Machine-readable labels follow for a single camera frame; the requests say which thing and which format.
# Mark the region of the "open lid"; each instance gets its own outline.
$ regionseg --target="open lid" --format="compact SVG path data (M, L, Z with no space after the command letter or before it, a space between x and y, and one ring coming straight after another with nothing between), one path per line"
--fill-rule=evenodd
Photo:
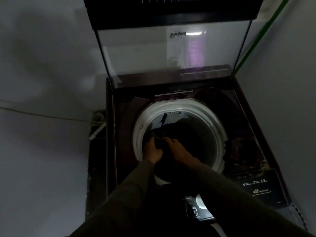
M114 88L231 76L263 2L84 1Z

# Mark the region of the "green pipe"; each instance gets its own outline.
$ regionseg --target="green pipe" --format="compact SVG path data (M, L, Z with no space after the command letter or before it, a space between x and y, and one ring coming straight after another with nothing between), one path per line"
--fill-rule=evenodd
M270 26L274 23L275 19L278 17L278 15L281 13L281 11L283 10L283 8L285 7L285 5L289 2L289 0L283 0L282 3L279 5L278 9L275 11L275 13L273 14L273 16L271 17L271 19L263 26L263 28L261 29L261 31L259 32L258 37L256 38L256 40L254 41L254 43L251 45L250 49L247 51L246 55L244 56L244 58L241 60L241 62L239 63L239 65L237 66L237 68L235 69L234 74L236 75L237 72L240 70L240 68L242 67L242 65L245 63L245 61L248 59L248 57L250 56L250 54L253 52L253 50L255 49L255 47L258 45L258 43L261 41L261 39L264 37L264 35L266 34L266 32L269 30Z

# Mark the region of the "washing machine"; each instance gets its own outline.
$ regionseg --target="washing machine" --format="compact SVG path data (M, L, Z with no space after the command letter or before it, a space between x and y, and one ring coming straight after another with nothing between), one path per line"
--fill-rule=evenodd
M109 76L107 195L142 160L148 132L182 123L199 140L194 149L202 162L267 206L291 203L234 76L262 2L85 0ZM172 183L156 170L155 179L159 186ZM215 221L198 193L180 191L179 202L187 218Z

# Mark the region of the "sleeve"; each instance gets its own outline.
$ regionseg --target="sleeve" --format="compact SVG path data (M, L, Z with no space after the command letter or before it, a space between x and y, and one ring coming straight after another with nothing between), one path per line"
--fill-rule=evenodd
M313 236L207 165L192 172L204 204L227 236Z
M154 164L150 160L141 161L109 195L105 203L70 237L129 235L142 209L153 177Z

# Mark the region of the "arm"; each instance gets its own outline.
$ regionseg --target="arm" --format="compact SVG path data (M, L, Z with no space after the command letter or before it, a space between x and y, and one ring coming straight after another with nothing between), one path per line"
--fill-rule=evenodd
M193 175L203 202L228 236L313 236L238 185L194 158L177 141L165 139L174 159Z
M152 138L145 146L144 160L109 195L70 237L127 236L142 209L150 180L154 177L154 164L162 157Z

